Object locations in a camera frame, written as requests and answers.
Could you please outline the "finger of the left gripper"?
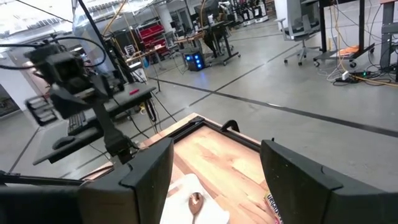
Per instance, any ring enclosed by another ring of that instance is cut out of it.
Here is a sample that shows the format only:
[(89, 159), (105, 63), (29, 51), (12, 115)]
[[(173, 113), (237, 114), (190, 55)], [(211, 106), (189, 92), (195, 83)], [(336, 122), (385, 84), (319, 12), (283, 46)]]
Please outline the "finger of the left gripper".
[(58, 121), (54, 107), (44, 95), (26, 99), (25, 106), (38, 125), (48, 125)]
[(125, 164), (132, 160), (132, 150), (135, 149), (133, 142), (115, 127), (104, 104), (94, 103), (93, 111), (103, 130), (106, 151), (120, 164)]

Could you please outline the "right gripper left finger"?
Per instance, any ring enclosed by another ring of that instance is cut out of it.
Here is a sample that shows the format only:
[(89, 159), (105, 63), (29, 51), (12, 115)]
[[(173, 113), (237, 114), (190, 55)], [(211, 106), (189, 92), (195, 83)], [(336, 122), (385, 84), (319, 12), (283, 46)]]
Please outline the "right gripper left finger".
[(159, 224), (173, 158), (164, 138), (81, 186), (0, 187), (0, 224)]

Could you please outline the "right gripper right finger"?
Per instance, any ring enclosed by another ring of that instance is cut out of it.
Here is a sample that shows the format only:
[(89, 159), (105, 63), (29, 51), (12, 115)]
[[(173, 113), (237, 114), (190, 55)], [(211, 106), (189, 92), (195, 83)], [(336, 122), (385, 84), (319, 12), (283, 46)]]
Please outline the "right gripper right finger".
[(284, 224), (398, 224), (398, 192), (386, 192), (271, 140), (260, 158)]

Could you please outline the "copper coloured spoon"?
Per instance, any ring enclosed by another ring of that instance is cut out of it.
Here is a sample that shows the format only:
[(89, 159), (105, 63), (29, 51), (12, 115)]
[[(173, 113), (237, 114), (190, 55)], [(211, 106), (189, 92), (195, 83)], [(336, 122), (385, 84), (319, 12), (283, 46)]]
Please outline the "copper coloured spoon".
[(192, 214), (192, 224), (195, 224), (195, 220), (200, 213), (202, 207), (204, 204), (204, 198), (201, 193), (195, 192), (192, 193), (191, 196), (188, 199), (188, 208), (190, 210), (190, 213)]

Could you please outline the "black keyboard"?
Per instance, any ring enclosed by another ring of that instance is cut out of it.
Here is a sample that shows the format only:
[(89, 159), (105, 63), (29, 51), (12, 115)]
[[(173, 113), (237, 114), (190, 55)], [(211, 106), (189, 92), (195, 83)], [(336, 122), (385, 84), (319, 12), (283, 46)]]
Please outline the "black keyboard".
[(84, 112), (74, 114), (68, 119), (68, 135), (74, 135), (87, 124)]

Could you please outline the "black side desk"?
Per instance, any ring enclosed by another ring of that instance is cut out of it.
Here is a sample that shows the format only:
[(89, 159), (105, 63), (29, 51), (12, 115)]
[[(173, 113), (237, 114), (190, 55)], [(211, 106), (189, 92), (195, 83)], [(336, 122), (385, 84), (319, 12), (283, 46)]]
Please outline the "black side desk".
[[(134, 95), (129, 95), (129, 92), (134, 89), (140, 90)], [(151, 92), (154, 90), (154, 86), (142, 83), (128, 84), (125, 86), (124, 91), (115, 94), (113, 99), (110, 99), (104, 104), (104, 107), (109, 116), (113, 118), (150, 99), (152, 97)], [(53, 149), (52, 146), (57, 140), (68, 136), (68, 121), (58, 122), (46, 127), (42, 131), (39, 131), (39, 145), (37, 146), (37, 154), (34, 157), (32, 164), (36, 166), (46, 160), (53, 164), (54, 162), (69, 156), (95, 140), (103, 137), (103, 131), (96, 119), (95, 112), (92, 109), (89, 109), (84, 113), (87, 124), (74, 135), (71, 135), (76, 137), (73, 142), (61, 147), (60, 149)]]

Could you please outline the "white rectangular tray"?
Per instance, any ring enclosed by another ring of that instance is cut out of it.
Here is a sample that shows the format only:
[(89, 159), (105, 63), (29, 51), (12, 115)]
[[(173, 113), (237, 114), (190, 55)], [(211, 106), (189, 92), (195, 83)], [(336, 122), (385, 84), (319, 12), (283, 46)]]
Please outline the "white rectangular tray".
[(192, 224), (188, 201), (194, 193), (203, 196), (203, 206), (195, 217), (195, 224), (229, 224), (229, 212), (217, 204), (195, 174), (187, 174), (170, 185), (160, 224)]

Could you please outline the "black diagonal pole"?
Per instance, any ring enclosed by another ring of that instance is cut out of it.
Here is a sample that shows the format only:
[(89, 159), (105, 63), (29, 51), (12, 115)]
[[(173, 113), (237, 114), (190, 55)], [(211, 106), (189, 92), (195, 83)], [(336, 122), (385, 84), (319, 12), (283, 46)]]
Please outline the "black diagonal pole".
[(120, 71), (113, 54), (109, 51), (100, 33), (96, 22), (91, 16), (84, 0), (76, 0), (76, 8), (73, 16), (73, 33), (77, 37), (90, 39), (99, 46), (87, 41), (80, 41), (83, 50), (87, 54), (91, 64), (98, 73), (105, 73), (114, 81), (125, 84), (124, 74)]

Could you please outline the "red bin rack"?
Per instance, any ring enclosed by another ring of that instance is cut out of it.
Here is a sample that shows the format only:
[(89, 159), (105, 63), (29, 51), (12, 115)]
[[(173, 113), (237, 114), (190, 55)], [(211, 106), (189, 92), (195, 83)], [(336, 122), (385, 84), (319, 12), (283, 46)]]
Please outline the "red bin rack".
[(157, 53), (160, 55), (168, 52), (163, 25), (154, 23), (138, 28), (137, 31), (145, 51), (156, 48)]

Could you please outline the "blue lit computer tower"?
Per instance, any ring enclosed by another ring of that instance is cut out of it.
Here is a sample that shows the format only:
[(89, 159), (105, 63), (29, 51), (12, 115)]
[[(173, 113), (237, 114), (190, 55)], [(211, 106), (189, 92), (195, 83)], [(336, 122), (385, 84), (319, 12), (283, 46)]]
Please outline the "blue lit computer tower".
[(198, 72), (205, 68), (205, 61), (201, 52), (190, 52), (184, 55), (188, 70)]

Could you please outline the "black standing desk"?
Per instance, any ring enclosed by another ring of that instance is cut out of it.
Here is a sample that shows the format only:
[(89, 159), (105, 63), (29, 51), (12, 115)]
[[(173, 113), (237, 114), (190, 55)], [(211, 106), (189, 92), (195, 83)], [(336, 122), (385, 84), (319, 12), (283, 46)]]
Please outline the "black standing desk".
[[(349, 65), (351, 68), (354, 68), (356, 66), (356, 62), (354, 60), (362, 54), (365, 54), (366, 52), (373, 53), (374, 48), (375, 48), (375, 43), (369, 44), (367, 47), (364, 46), (364, 33), (365, 33), (365, 0), (316, 0), (318, 1), (318, 8), (320, 12), (320, 34), (321, 34), (321, 52), (322, 54), (314, 57), (313, 61), (316, 66), (319, 66), (318, 61), (319, 60), (333, 60), (333, 59), (338, 59), (340, 61), (342, 60), (348, 60)], [(358, 32), (358, 38), (359, 38), (359, 45), (355, 48), (352, 47), (354, 52), (351, 52), (349, 54), (343, 55), (339, 49), (339, 47), (336, 47), (336, 50), (327, 50), (326, 49), (326, 27), (325, 27), (325, 7), (335, 7), (338, 8), (340, 4), (344, 4), (347, 2), (353, 2), (353, 1), (359, 1), (359, 22), (355, 25), (358, 26), (359, 32)]]

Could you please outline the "black legged work desk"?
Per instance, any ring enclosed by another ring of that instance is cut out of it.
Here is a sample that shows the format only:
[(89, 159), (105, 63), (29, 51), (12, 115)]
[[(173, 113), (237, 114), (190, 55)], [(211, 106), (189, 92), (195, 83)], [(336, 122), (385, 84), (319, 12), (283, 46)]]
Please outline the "black legged work desk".
[(230, 23), (222, 21), (207, 25), (196, 32), (177, 37), (174, 43), (179, 47), (183, 59), (185, 54), (199, 51), (203, 55), (205, 68), (217, 63), (225, 66), (229, 60), (235, 57), (241, 58), (241, 54), (234, 49), (234, 46), (228, 40), (230, 37), (228, 25)]

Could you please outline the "orange object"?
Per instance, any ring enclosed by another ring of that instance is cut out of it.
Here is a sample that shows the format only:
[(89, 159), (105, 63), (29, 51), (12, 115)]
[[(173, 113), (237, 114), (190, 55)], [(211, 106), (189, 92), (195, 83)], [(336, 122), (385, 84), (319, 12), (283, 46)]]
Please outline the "orange object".
[(351, 56), (351, 55), (355, 54), (358, 50), (359, 50), (359, 46), (358, 45), (354, 45), (354, 46), (351, 46), (351, 47), (340, 49), (338, 51), (338, 55), (340, 57), (348, 57), (348, 56)]

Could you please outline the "grey office chair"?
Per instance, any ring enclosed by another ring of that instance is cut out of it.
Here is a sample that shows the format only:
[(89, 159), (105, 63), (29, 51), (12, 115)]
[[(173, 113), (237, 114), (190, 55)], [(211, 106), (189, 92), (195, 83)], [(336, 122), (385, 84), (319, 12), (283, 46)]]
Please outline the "grey office chair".
[(284, 58), (299, 56), (298, 65), (302, 66), (302, 60), (308, 53), (320, 55), (320, 47), (308, 47), (306, 41), (320, 32), (320, 9), (318, 0), (281, 0), (282, 4), (277, 9), (277, 19), (280, 31), (285, 41), (301, 43), (301, 48)]

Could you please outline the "grey wood topped table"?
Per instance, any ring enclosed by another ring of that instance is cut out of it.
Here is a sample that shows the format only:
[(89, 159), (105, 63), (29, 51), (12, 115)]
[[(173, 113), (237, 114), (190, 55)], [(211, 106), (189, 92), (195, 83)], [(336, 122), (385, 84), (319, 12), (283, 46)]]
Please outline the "grey wood topped table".
[(398, 0), (380, 0), (380, 5), (383, 8), (382, 13), (382, 44), (380, 67), (382, 69), (388, 68), (391, 62), (392, 53), (392, 36), (398, 34), (398, 22), (394, 22), (394, 9)]

